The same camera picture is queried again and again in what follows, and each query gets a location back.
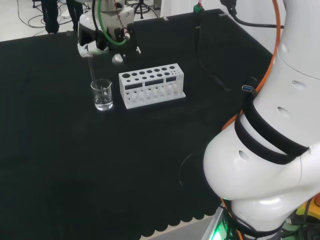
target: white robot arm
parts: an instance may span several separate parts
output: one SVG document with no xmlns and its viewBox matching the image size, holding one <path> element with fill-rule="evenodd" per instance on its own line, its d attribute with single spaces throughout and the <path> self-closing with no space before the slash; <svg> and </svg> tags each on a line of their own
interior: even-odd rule
<svg viewBox="0 0 320 240">
<path fill-rule="evenodd" d="M 92 0 L 77 0 L 80 3 L 91 3 Z M 134 9 L 125 5 L 125 0 L 96 0 L 100 3 L 101 22 L 112 41 L 119 43 L 130 39 L 130 31 L 133 31 Z M 92 10 L 88 10 L 80 16 L 78 27 L 78 51 L 81 57 L 93 57 L 108 53 L 112 46 L 103 34 L 103 28 L 98 20 L 98 8 L 95 4 L 94 12 L 96 26 L 94 24 Z"/>
<path fill-rule="evenodd" d="M 289 152 L 306 151 L 278 161 L 290 156 L 277 141 L 266 139 L 270 131 L 257 128 L 249 109 L 209 143 L 203 164 L 214 192 L 231 200 L 233 213 L 261 232 L 278 229 L 320 192 L 320 1 L 284 4 L 285 25 L 273 68 L 250 109 L 271 132 L 292 143 Z"/>
</svg>

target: floor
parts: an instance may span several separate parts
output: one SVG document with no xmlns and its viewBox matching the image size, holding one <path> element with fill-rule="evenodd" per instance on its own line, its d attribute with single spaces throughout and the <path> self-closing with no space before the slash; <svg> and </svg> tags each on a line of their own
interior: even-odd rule
<svg viewBox="0 0 320 240">
<path fill-rule="evenodd" d="M 135 0 L 129 0 L 128 2 L 133 4 Z M 152 6 L 153 0 L 145 0 L 145 3 Z M 19 16 L 25 23 L 28 23 L 29 19 L 37 16 L 29 22 L 30 25 L 35 27 L 29 27 L 21 22 L 18 17 L 18 5 Z M 68 15 L 66 5 L 62 5 L 60 9 L 62 15 L 64 15 L 64 12 Z M 155 12 L 160 16 L 160 10 L 156 10 Z M 72 31 L 72 22 L 63 24 L 71 20 L 70 16 L 69 18 L 63 18 L 62 15 L 57 19 L 60 23 L 59 32 Z M 143 17 L 145 20 L 156 18 L 152 11 L 145 13 Z M 32 0 L 18 0 L 18 3 L 17 0 L 0 0 L 0 42 L 47 34 L 44 28 L 45 25 L 41 23 L 42 18 L 42 13 L 37 8 L 33 8 Z M 140 16 L 136 15 L 134 20 L 140 21 Z"/>
</svg>

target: test tube rack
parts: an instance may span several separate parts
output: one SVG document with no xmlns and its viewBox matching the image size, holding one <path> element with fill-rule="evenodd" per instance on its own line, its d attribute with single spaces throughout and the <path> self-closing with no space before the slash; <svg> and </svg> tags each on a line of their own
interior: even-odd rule
<svg viewBox="0 0 320 240">
<path fill-rule="evenodd" d="M 184 76 L 177 63 L 119 73 L 126 109 L 185 98 Z"/>
</svg>

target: glass beaker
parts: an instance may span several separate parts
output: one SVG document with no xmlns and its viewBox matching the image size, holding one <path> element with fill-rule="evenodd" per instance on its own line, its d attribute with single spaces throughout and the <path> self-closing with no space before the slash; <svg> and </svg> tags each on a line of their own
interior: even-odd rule
<svg viewBox="0 0 320 240">
<path fill-rule="evenodd" d="M 112 108 L 114 102 L 111 92 L 112 81 L 108 79 L 97 79 L 91 83 L 93 100 L 96 109 L 106 111 Z"/>
</svg>

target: black tablecloth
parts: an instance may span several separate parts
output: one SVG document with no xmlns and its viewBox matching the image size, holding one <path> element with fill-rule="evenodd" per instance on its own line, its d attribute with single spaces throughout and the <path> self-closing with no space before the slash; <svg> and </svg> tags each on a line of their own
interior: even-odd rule
<svg viewBox="0 0 320 240">
<path fill-rule="evenodd" d="M 108 112 L 94 106 L 76 36 L 0 43 L 2 240 L 137 240 L 215 213 L 213 192 L 181 186 L 181 164 L 241 108 L 240 86 L 262 79 L 271 59 L 220 13 L 203 17 L 199 56 L 232 91 L 198 67 L 192 14 L 140 21 L 141 57 L 128 56 L 122 67 L 110 55 L 95 59 L 96 76 L 113 81 Z M 126 110 L 118 73 L 174 63 L 184 72 L 185 99 Z M 192 176 L 187 182 L 198 183 Z"/>
</svg>

